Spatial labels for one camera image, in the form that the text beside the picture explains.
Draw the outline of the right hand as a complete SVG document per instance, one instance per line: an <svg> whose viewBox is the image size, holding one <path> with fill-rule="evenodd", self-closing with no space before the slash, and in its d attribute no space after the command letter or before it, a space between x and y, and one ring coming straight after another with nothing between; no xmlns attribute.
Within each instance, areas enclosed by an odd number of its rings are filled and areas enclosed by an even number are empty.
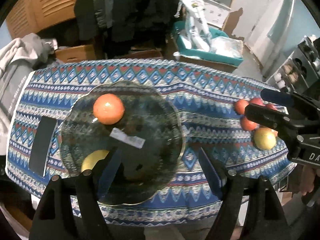
<svg viewBox="0 0 320 240"><path fill-rule="evenodd" d="M300 193L303 196L313 191L315 187L314 180L316 176L319 177L319 169L314 169L310 166L303 167L300 186L299 186Z"/></svg>

